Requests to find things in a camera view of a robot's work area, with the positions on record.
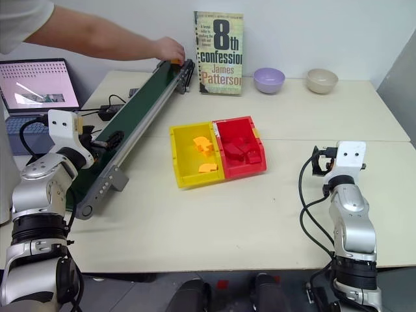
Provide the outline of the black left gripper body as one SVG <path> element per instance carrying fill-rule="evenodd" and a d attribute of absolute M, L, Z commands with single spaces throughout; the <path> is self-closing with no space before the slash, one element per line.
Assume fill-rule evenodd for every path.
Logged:
<path fill-rule="evenodd" d="M 81 145 L 91 153 L 91 155 L 99 155 L 99 144 L 92 138 L 94 127 L 83 127 L 83 132 L 79 135 Z"/>

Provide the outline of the person's bare hand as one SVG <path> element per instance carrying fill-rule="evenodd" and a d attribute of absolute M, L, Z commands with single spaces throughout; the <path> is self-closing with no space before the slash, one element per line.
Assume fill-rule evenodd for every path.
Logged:
<path fill-rule="evenodd" d="M 151 58 L 171 61 L 175 64 L 183 64 L 185 62 L 184 47 L 170 37 L 152 41 L 150 55 Z"/>

